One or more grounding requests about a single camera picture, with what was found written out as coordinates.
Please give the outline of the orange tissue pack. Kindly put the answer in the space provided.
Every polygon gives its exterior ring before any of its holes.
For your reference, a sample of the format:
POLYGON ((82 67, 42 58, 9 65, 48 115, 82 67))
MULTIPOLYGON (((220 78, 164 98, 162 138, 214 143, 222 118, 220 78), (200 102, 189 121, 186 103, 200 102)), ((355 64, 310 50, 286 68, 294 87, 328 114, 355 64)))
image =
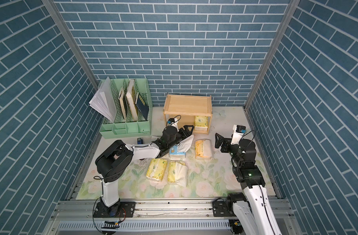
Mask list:
POLYGON ((211 141, 208 139, 200 139, 195 142, 195 156, 198 159, 211 159, 213 150, 211 141))

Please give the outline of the blue tissue box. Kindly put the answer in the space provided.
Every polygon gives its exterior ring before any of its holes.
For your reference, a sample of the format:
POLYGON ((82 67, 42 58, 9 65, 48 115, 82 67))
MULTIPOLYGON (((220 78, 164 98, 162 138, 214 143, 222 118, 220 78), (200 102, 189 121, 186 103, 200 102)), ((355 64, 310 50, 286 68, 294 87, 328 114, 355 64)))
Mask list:
POLYGON ((171 160, 184 159, 186 156, 186 152, 191 148, 193 139, 194 139, 194 135, 191 135, 190 137, 174 145, 169 151, 170 159, 171 160))

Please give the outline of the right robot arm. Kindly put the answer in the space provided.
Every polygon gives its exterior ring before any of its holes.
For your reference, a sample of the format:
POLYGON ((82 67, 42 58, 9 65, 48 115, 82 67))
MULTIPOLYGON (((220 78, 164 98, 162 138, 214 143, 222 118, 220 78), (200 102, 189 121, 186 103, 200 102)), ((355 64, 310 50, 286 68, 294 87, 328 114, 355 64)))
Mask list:
POLYGON ((215 134, 215 148, 231 156, 232 171, 241 185, 241 193, 227 196, 227 209, 237 217, 247 235, 280 235, 280 227, 271 208, 265 180, 255 164, 254 141, 235 132, 231 138, 215 134))

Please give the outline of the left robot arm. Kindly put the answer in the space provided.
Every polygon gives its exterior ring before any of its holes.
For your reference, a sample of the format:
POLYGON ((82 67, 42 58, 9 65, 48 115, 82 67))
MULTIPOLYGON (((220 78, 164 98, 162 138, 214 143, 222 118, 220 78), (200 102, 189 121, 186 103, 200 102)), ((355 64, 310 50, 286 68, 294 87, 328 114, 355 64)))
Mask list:
POLYGON ((102 181, 102 196, 100 202, 94 205, 94 218, 129 216, 121 206, 118 180, 132 161, 140 159, 159 159, 169 153, 169 150, 181 141, 192 136, 193 125, 185 125, 178 129, 174 125, 164 128, 162 137, 148 145, 130 145, 116 140, 96 160, 95 176, 102 181))

